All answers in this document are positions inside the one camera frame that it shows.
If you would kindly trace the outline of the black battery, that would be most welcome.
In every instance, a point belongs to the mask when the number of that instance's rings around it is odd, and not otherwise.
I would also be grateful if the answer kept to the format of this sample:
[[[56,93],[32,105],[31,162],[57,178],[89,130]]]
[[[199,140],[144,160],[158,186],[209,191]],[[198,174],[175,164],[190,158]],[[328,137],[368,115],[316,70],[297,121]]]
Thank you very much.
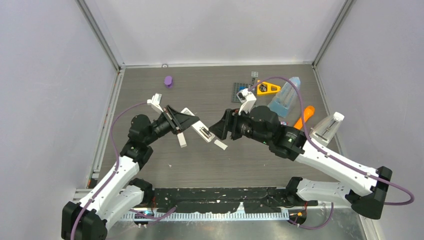
[[[207,138],[210,139],[212,137],[212,134],[205,128],[201,128],[200,132]]]

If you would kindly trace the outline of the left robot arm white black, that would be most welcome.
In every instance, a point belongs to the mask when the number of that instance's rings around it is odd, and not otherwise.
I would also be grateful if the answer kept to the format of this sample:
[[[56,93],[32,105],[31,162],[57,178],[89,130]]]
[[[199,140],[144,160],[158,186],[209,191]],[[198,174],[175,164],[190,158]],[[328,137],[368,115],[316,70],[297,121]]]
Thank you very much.
[[[104,240],[111,227],[136,205],[153,202],[151,183],[136,178],[153,154],[151,144],[168,133],[178,135],[200,119],[167,105],[156,120],[136,115],[128,130],[128,141],[104,178],[77,203],[62,209],[61,238],[64,240]]]

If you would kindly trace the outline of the white air conditioner remote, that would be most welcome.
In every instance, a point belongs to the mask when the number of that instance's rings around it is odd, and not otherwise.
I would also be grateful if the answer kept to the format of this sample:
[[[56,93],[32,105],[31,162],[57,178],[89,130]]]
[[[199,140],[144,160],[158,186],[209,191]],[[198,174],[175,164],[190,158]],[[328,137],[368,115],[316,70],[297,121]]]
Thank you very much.
[[[204,140],[204,141],[206,141],[207,143],[210,143],[214,138],[215,138],[215,135],[209,130],[209,128],[202,122],[202,121],[197,121],[197,122],[195,122],[192,126],[192,129]],[[206,129],[206,130],[208,130],[210,133],[211,133],[211,135],[212,135],[212,137],[211,138],[209,138],[209,139],[207,139],[201,132],[200,132],[200,129],[201,128],[204,128],[204,129]]]

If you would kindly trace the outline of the slim white remote control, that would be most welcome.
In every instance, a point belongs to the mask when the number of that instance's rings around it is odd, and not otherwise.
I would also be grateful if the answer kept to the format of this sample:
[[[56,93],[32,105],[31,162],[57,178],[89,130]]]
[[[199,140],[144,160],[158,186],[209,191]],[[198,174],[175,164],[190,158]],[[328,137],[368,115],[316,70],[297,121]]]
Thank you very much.
[[[187,142],[186,142],[186,139],[185,139],[184,133],[183,133],[183,132],[178,133],[176,136],[177,136],[178,143],[179,143],[180,147],[181,147],[181,148],[186,147],[186,146],[187,146]]]

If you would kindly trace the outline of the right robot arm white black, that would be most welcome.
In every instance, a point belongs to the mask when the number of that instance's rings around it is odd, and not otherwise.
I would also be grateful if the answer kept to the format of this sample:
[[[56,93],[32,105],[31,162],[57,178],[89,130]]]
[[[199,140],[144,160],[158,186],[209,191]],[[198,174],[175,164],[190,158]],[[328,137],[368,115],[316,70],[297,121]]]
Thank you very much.
[[[313,167],[337,182],[321,182],[292,177],[285,198],[291,205],[302,201],[325,201],[351,207],[357,214],[379,220],[382,216],[392,170],[360,165],[329,150],[294,127],[282,125],[278,115],[267,106],[256,106],[250,113],[226,109],[221,120],[209,127],[220,140],[227,135],[235,141],[247,137],[268,146],[282,159]]]

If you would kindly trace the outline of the small white battery cover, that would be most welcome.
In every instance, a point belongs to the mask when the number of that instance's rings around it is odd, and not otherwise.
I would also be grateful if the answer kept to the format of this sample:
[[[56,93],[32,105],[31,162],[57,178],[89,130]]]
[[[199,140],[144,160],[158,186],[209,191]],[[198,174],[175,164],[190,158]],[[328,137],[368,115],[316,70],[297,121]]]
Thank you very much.
[[[227,145],[225,144],[225,143],[223,143],[222,141],[220,141],[220,140],[218,140],[218,139],[216,139],[215,141],[214,141],[214,144],[216,145],[216,146],[218,146],[219,148],[221,148],[222,150],[226,150],[227,149]]]

